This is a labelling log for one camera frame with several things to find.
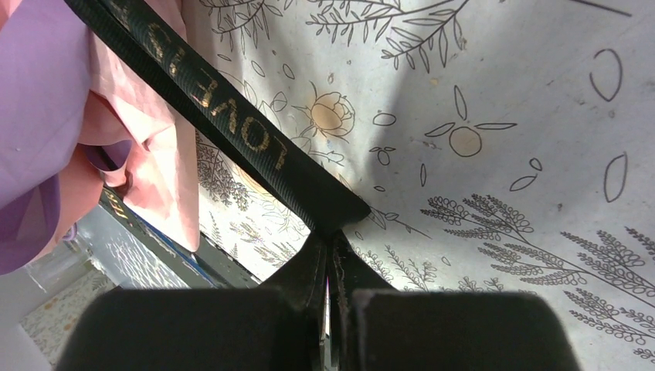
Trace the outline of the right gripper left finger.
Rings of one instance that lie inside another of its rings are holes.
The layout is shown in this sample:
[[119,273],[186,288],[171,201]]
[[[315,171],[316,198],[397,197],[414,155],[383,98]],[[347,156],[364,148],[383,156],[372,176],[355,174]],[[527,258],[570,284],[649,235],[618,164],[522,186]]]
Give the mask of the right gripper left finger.
[[312,233],[255,288],[102,294],[59,370],[321,370],[327,247]]

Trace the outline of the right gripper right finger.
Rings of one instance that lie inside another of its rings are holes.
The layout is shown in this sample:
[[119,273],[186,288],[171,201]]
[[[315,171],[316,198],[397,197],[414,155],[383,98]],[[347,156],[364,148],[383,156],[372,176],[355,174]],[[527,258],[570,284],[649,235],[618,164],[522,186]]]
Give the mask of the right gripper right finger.
[[533,294],[393,288],[343,233],[327,258],[342,370],[577,370],[561,322]]

